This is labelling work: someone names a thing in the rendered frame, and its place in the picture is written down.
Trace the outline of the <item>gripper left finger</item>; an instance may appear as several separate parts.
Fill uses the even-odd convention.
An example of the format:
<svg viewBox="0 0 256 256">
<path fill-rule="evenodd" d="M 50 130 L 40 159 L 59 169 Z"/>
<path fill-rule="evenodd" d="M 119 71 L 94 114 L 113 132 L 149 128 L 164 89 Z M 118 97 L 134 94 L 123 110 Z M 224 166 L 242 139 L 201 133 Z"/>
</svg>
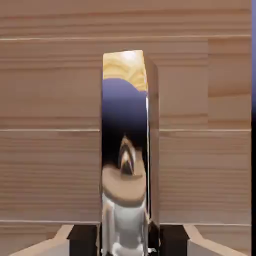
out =
<svg viewBox="0 0 256 256">
<path fill-rule="evenodd" d="M 62 225 L 52 239 L 9 256 L 100 256 L 96 225 Z"/>
</svg>

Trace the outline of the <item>light wooden cabinet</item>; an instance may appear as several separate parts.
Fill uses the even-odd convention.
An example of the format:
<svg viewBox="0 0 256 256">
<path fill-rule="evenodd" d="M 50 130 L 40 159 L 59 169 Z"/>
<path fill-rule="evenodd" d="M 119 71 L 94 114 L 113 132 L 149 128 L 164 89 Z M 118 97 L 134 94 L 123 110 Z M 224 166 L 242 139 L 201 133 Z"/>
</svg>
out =
<svg viewBox="0 0 256 256">
<path fill-rule="evenodd" d="M 252 0 L 0 0 L 0 41 L 7 40 L 106 40 L 250 36 Z M 123 49 L 106 53 L 141 50 Z M 95 221 L 0 221 L 0 256 L 9 256 L 54 238 L 63 225 L 94 225 L 101 221 L 101 88 L 99 101 L 99 205 Z M 159 93 L 159 222 L 163 225 L 192 223 L 162 222 L 160 219 L 160 86 Z"/>
</svg>

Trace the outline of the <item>light wooden cabinet door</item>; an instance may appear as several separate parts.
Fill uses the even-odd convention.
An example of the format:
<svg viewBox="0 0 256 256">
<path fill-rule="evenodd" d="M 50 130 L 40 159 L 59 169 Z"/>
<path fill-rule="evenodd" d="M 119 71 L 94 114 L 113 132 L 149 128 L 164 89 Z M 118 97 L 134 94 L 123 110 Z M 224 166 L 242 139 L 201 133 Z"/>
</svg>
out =
<svg viewBox="0 0 256 256">
<path fill-rule="evenodd" d="M 144 50 L 160 92 L 160 220 L 251 249 L 248 35 L 0 41 L 0 222 L 96 221 L 100 69 Z"/>
</svg>

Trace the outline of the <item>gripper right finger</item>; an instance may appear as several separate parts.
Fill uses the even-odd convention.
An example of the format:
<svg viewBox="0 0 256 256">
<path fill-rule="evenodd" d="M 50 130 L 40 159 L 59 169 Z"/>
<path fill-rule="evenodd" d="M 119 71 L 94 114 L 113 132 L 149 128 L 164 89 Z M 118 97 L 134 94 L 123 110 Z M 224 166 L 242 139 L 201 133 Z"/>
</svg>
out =
<svg viewBox="0 0 256 256">
<path fill-rule="evenodd" d="M 163 225 L 160 256 L 248 256 L 248 227 Z"/>
</svg>

